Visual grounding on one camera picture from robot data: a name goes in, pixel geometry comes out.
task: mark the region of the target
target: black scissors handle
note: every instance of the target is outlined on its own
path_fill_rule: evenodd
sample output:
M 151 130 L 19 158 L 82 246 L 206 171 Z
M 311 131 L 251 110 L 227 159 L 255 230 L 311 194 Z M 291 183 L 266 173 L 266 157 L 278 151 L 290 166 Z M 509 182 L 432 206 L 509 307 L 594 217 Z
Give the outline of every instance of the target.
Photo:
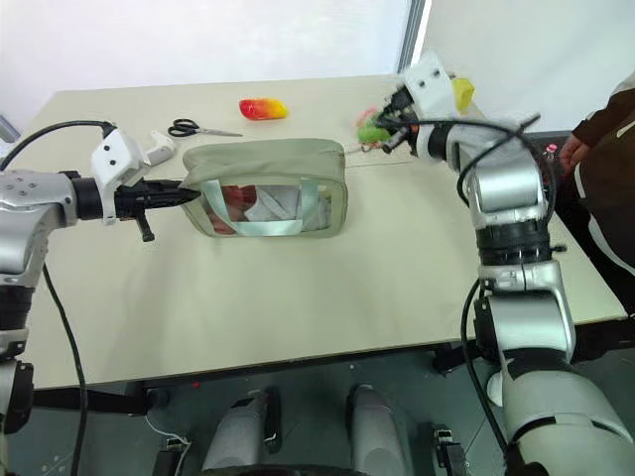
M 172 137 L 188 137 L 198 132 L 198 124 L 191 119 L 176 119 L 168 128 L 168 134 Z

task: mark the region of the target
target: gray pouch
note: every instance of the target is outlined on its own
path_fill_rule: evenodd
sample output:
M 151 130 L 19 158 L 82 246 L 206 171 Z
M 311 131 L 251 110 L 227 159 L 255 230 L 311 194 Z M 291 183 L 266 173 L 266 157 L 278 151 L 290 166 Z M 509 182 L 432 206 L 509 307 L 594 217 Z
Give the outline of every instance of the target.
M 326 139 L 207 145 L 184 153 L 183 208 L 209 236 L 336 234 L 346 218 L 344 150 Z

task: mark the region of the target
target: clear plastic window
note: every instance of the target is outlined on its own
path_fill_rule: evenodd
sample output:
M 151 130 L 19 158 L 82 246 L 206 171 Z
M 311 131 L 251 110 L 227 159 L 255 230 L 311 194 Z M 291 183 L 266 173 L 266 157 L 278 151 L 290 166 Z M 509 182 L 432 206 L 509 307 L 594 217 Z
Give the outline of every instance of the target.
M 203 208 L 221 235 L 293 235 L 330 226 L 331 190 L 312 180 L 301 185 L 222 185 L 212 180 L 203 190 Z

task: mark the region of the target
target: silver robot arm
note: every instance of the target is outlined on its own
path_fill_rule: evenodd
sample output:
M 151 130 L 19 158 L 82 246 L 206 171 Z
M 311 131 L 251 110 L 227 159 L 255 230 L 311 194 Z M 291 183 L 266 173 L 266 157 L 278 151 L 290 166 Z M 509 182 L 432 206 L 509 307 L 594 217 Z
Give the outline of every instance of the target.
M 487 290 L 474 304 L 474 327 L 479 347 L 501 364 L 508 456 L 520 456 L 522 467 L 533 463 L 539 472 L 532 474 L 633 474 L 631 435 L 601 391 L 570 365 L 575 331 L 560 265 L 552 258 L 550 210 L 536 161 L 510 138 L 475 165 L 479 154 L 506 138 L 504 132 L 447 122 L 413 127 L 453 117 L 450 80 L 428 52 L 404 73 L 404 86 L 378 124 L 393 134 L 385 152 L 409 142 L 414 155 L 445 161 L 459 174 L 467 169 L 478 279 Z
M 94 178 L 4 171 L 9 161 L 0 164 L 0 474 L 8 472 L 5 434 L 27 422 L 33 403 L 33 365 L 17 357 L 27 344 L 27 315 L 49 235 L 78 220 L 109 225 L 134 219 L 143 240 L 151 241 L 146 209 L 177 206 L 198 196 L 180 188 L 179 180 L 143 180 L 145 159 L 131 138 L 112 127 L 92 154 Z

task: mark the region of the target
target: scissors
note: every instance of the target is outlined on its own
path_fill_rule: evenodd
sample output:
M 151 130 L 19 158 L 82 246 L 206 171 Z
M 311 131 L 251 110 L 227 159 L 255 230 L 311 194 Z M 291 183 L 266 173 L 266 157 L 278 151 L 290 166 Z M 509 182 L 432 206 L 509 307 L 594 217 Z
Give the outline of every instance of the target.
M 216 129 L 202 129 L 191 119 L 176 119 L 168 128 L 168 134 L 172 137 L 188 137 L 194 134 L 211 134 L 214 136 L 242 137 L 235 132 L 218 131 Z

